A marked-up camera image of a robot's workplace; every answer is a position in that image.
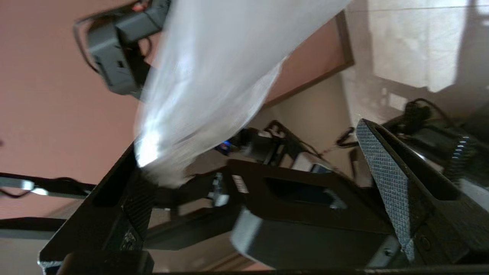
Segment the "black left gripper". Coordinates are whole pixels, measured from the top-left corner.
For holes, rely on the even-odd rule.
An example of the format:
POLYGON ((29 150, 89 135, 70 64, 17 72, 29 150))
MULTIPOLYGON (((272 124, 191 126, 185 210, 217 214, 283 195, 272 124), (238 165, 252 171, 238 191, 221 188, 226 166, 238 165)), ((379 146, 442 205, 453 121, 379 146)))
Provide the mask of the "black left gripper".
POLYGON ((88 52, 110 92, 141 97, 151 66, 139 42, 163 30, 171 2, 142 0, 97 14, 87 34, 88 52))

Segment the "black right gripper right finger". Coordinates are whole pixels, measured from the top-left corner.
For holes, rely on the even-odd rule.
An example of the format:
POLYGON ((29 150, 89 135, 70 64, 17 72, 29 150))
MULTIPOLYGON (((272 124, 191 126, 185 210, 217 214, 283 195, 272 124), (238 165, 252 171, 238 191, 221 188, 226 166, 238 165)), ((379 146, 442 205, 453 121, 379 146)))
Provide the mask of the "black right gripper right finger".
POLYGON ((356 137, 409 263, 488 263, 485 209, 383 126, 361 119, 356 137))

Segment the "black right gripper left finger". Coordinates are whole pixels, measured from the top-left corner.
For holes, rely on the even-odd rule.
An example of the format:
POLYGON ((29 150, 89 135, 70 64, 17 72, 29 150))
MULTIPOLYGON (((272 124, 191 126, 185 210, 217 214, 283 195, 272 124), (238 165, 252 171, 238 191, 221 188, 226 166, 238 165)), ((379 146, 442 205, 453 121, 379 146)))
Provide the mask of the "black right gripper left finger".
POLYGON ((152 268, 143 244, 156 188, 143 178, 129 146, 39 252, 40 268, 152 268))

